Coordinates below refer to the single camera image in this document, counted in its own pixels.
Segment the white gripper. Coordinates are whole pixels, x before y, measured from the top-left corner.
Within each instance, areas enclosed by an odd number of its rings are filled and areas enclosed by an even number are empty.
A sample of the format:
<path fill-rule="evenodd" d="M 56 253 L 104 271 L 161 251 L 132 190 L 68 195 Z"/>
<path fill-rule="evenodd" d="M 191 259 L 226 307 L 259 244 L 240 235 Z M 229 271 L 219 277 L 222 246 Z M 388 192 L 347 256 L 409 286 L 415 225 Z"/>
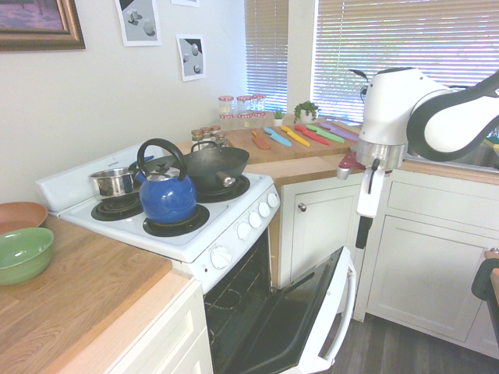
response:
<path fill-rule="evenodd" d="M 357 205 L 357 213 L 361 215 L 356 236 L 357 249 L 366 248 L 369 231 L 373 223 L 371 217 L 376 217 L 377 215 L 384 178 L 384 169 L 376 171 L 366 169 L 364 171 Z"/>

